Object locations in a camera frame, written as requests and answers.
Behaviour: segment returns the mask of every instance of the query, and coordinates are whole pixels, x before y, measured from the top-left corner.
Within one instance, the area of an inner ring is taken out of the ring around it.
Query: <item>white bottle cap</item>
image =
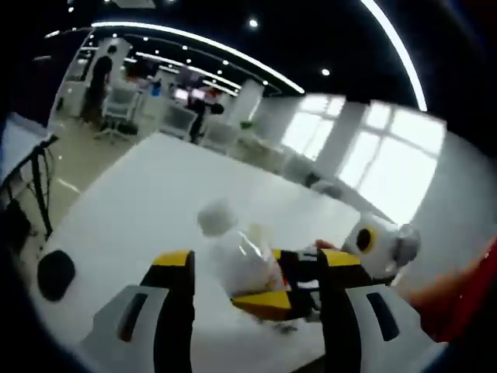
[[[226,200],[216,200],[208,204],[199,211],[196,219],[206,237],[223,235],[238,221]]]

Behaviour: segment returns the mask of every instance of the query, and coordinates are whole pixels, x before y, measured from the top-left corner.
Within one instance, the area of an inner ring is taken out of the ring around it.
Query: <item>white wall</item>
[[[302,98],[264,99],[255,115],[256,133],[279,143]],[[346,103],[315,165],[333,179],[359,127],[366,106]],[[360,211],[383,215],[355,190],[345,188],[343,200]],[[473,145],[448,133],[439,163],[413,224],[422,235],[422,252],[403,284],[418,287],[437,275],[463,268],[497,235],[495,165]]]

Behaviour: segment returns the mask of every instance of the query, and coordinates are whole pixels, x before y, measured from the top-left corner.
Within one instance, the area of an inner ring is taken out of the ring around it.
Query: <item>black ceiling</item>
[[[379,99],[417,107],[404,66],[381,26],[360,0],[287,0],[226,2],[220,0],[154,0],[156,9],[121,9],[116,4],[75,0],[68,26],[87,26],[91,21],[128,20],[171,26],[216,40],[269,65],[296,82],[306,92],[332,92],[367,102]],[[449,129],[482,150],[493,152],[496,115],[493,71],[496,59],[497,5],[490,0],[376,0],[402,38],[418,72],[429,112],[448,121]],[[248,27],[256,17],[259,28]],[[147,30],[100,30],[120,35],[179,37]],[[192,51],[184,53],[171,44],[132,41],[134,51],[184,61],[215,73],[219,61]],[[230,59],[213,48],[190,41],[189,46],[219,58]],[[243,60],[241,67],[268,80],[281,95],[297,94],[278,79]],[[329,77],[322,68],[331,71]],[[233,82],[246,78],[240,71],[222,68]]]

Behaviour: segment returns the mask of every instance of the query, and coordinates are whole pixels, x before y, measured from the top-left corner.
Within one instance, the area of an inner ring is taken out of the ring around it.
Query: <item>plastic bottle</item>
[[[208,204],[197,221],[203,234],[212,240],[208,255],[230,298],[285,288],[263,226],[239,226],[226,200]]]

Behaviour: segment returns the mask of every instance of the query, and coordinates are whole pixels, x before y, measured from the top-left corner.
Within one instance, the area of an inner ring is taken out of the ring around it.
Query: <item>window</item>
[[[435,173],[445,125],[374,103],[339,178],[398,224],[414,217]]]
[[[283,145],[315,161],[325,147],[335,118],[340,115],[344,105],[344,97],[306,96],[283,136]]]

